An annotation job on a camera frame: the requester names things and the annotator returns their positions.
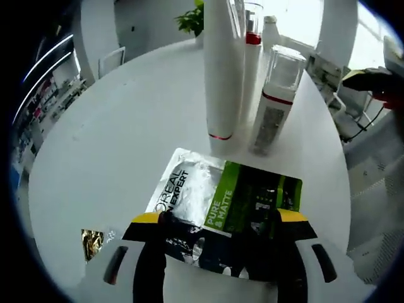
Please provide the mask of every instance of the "red cap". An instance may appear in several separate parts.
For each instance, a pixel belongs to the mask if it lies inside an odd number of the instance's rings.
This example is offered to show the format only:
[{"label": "red cap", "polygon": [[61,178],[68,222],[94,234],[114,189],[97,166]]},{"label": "red cap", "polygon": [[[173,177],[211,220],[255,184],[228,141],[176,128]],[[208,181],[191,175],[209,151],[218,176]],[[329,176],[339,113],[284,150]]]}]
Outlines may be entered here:
[{"label": "red cap", "polygon": [[259,45],[259,44],[261,44],[261,36],[256,33],[247,32],[246,33],[246,43],[252,44],[252,45]]}]

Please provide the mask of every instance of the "potted plant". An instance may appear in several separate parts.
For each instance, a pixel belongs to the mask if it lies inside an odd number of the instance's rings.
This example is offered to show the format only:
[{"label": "potted plant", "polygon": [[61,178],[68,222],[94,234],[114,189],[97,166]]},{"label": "potted plant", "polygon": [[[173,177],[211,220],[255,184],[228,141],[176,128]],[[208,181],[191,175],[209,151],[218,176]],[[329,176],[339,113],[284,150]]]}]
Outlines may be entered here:
[{"label": "potted plant", "polygon": [[194,32],[196,43],[203,43],[203,0],[194,0],[196,8],[192,11],[187,11],[182,16],[175,18],[178,23],[179,30],[186,33]]}]

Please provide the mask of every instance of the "white round table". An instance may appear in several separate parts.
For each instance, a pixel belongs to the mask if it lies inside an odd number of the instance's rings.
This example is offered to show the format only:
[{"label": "white round table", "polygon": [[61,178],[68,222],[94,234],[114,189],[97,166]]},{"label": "white round table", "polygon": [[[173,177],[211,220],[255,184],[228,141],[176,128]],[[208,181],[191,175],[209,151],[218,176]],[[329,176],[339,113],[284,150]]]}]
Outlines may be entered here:
[{"label": "white round table", "polygon": [[[262,67],[258,98],[264,75]],[[203,51],[194,40],[129,61],[97,81],[61,116],[39,150],[29,182],[33,233],[58,285],[74,287],[84,275],[81,229],[123,233],[144,212],[178,147],[210,153]],[[326,104],[307,73],[273,154],[259,158],[240,148],[225,158],[301,178],[301,212],[318,234],[346,251],[350,190],[345,158]],[[229,294],[233,302],[265,297],[263,283],[171,258],[165,289],[167,302],[178,300],[180,290],[193,299],[199,294],[204,302],[223,302]]]}]

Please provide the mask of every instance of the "white bottle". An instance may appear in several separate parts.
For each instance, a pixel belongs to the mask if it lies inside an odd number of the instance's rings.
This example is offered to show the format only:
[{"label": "white bottle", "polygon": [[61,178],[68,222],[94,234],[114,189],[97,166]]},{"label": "white bottle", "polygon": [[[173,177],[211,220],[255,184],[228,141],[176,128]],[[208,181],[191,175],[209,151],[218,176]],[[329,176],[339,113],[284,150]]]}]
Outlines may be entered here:
[{"label": "white bottle", "polygon": [[257,3],[246,2],[246,61],[244,69],[244,87],[240,114],[240,127],[249,125],[251,105],[254,102],[254,91],[257,80],[257,72],[260,63],[262,43],[262,10],[263,7]]},{"label": "white bottle", "polygon": [[242,0],[205,0],[206,120],[213,153],[227,153],[242,101],[245,19]]},{"label": "white bottle", "polygon": [[269,53],[276,44],[281,44],[275,16],[264,17],[264,30],[262,34],[264,52]]},{"label": "white bottle", "polygon": [[249,144],[252,153],[262,156],[269,154],[271,144],[279,137],[292,109],[305,63],[306,59],[297,50],[280,45],[272,47]]}]

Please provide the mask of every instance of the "gold foil wrapper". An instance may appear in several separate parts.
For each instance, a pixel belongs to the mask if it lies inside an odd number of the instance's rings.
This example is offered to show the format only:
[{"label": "gold foil wrapper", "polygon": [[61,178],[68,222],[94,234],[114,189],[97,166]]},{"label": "gold foil wrapper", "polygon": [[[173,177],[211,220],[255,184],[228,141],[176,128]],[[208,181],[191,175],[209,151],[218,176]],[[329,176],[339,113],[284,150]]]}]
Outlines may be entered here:
[{"label": "gold foil wrapper", "polygon": [[96,230],[82,229],[81,241],[83,243],[84,257],[87,264],[87,262],[101,250],[104,243],[104,233],[97,232]]}]

